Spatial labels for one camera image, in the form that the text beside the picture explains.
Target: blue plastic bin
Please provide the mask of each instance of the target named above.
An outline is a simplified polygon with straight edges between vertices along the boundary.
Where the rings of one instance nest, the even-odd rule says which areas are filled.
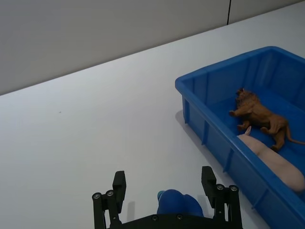
[[[292,138],[305,141],[305,59],[265,47],[179,77],[183,116],[272,228],[305,228],[305,194],[288,188],[241,140],[229,115],[239,88],[255,92],[263,105],[289,120]],[[273,144],[258,129],[251,136]],[[305,175],[305,146],[285,142],[279,154]]]

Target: screw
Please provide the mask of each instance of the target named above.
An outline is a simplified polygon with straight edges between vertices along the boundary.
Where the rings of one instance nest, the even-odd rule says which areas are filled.
[[[113,191],[107,192],[107,196],[111,197],[113,195]]]
[[[182,215],[177,215],[177,219],[182,220],[183,216]]]
[[[95,199],[100,198],[100,194],[95,194],[93,198],[95,198]]]
[[[218,190],[223,190],[223,188],[224,188],[223,185],[217,185]]]
[[[158,216],[156,216],[156,215],[152,216],[152,220],[153,221],[157,221],[158,220]]]
[[[231,186],[231,190],[232,190],[232,191],[237,191],[237,187]]]

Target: blue toy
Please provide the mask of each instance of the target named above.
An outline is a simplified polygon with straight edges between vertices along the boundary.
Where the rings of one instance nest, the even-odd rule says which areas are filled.
[[[158,193],[159,207],[157,214],[181,213],[203,217],[202,208],[197,200],[190,195],[169,189]]]

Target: white tabletop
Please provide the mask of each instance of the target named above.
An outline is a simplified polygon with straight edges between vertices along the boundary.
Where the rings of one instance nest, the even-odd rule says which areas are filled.
[[[175,188],[213,215],[201,167],[233,183],[185,126],[177,77],[275,45],[305,57],[305,2],[0,96],[0,227],[93,228],[94,192],[125,170],[122,222]],[[268,228],[240,194],[245,229]]]

